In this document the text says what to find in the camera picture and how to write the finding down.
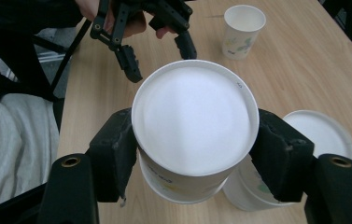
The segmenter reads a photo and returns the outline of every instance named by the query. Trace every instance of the black sleeve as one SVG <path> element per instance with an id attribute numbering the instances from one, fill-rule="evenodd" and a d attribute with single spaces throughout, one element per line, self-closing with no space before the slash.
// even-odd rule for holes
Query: black sleeve
<path id="1" fill-rule="evenodd" d="M 81 19 L 74 0 L 0 0 L 0 29 L 36 34 L 76 26 Z"/>

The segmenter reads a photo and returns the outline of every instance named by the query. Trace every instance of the paper cup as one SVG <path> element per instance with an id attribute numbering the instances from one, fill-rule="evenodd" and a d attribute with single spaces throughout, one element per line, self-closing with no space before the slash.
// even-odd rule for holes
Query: paper cup
<path id="1" fill-rule="evenodd" d="M 316 111 L 299 110 L 284 117 L 284 121 L 315 144 L 314 156 L 330 153 L 352 160 L 352 138 L 336 120 Z M 289 206 L 274 198 L 247 155 L 232 172 L 223 191 L 236 207 L 246 211 Z"/>
<path id="2" fill-rule="evenodd" d="M 256 7 L 240 5 L 226 10 L 224 19 L 227 26 L 222 52 L 230 59 L 242 60 L 248 55 L 258 33 L 265 25 L 266 17 Z"/>
<path id="3" fill-rule="evenodd" d="M 229 69 L 206 61 L 170 63 L 138 90 L 132 124 L 149 186 L 174 203 L 216 194 L 252 148 L 255 99 Z"/>

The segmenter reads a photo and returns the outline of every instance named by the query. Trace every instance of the cup rim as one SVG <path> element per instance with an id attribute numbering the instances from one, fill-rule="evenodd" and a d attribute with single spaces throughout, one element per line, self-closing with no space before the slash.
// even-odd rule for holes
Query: cup rim
<path id="1" fill-rule="evenodd" d="M 235 10 L 235 9 L 237 9 L 237 8 L 240 8 L 240 7 L 248 7 L 248 8 L 253 8 L 253 9 L 255 9 L 255 10 L 256 10 L 259 14 L 261 14 L 262 17 L 263 17 L 263 23 L 262 23 L 262 25 L 259 26 L 259 27 L 256 28 L 256 29 L 253 29 L 253 30 L 240 30 L 240 29 L 236 29 L 236 28 L 234 28 L 233 26 L 231 26 L 230 23 L 229 23 L 229 18 L 227 18 L 227 14 L 229 14 L 231 10 Z M 237 5 L 237 6 L 233 6 L 233 7 L 228 8 L 228 9 L 225 11 L 225 13 L 224 13 L 224 20 L 225 20 L 225 22 L 228 24 L 228 26 L 231 27 L 233 30 L 241 31 L 241 32 L 250 32 L 250 33 L 259 31 L 259 30 L 262 29 L 262 28 L 265 26 L 265 24 L 266 24 L 266 16 L 265 16 L 265 13 L 263 13 L 263 11 L 260 10 L 259 8 L 253 7 L 253 6 L 250 6 L 250 5 Z"/>

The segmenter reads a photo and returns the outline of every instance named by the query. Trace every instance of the wooden table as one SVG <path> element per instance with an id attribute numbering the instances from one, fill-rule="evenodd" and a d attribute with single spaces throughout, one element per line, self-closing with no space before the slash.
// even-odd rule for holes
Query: wooden table
<path id="1" fill-rule="evenodd" d="M 242 4 L 260 8 L 267 23 L 247 58 L 232 61 L 220 48 L 223 14 Z M 279 117 L 300 109 L 320 111 L 352 135 L 352 43 L 317 0 L 200 0 L 189 5 L 198 59 L 233 70 L 252 90 L 259 108 Z M 133 46 L 144 78 L 181 60 L 174 37 L 158 40 L 148 27 L 124 40 Z M 86 35 L 72 59 L 58 156 L 85 152 L 107 119 L 132 105 L 141 83 L 130 82 L 113 52 Z M 100 203 L 101 223 L 306 223 L 304 202 L 245 212 L 232 206 L 222 191 L 203 203 L 167 202 L 149 188 L 138 163 L 126 193 L 123 208 Z"/>

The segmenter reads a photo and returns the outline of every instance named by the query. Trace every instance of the finger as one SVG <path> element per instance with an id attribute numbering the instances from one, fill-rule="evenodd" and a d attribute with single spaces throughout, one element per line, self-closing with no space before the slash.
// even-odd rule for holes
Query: finger
<path id="1" fill-rule="evenodd" d="M 136 35 L 143 33 L 147 29 L 147 22 L 144 13 L 137 12 L 131 18 L 129 18 L 123 37 L 129 37 L 131 35 Z"/>
<path id="2" fill-rule="evenodd" d="M 156 37 L 158 37 L 158 39 L 162 39 L 167 33 L 175 34 L 176 32 L 174 32 L 168 26 L 165 26 L 165 27 L 158 29 L 156 31 Z"/>
<path id="3" fill-rule="evenodd" d="M 104 30 L 107 33 L 112 33 L 112 28 L 114 27 L 115 17 L 111 9 L 106 13 L 106 20 L 104 22 Z"/>

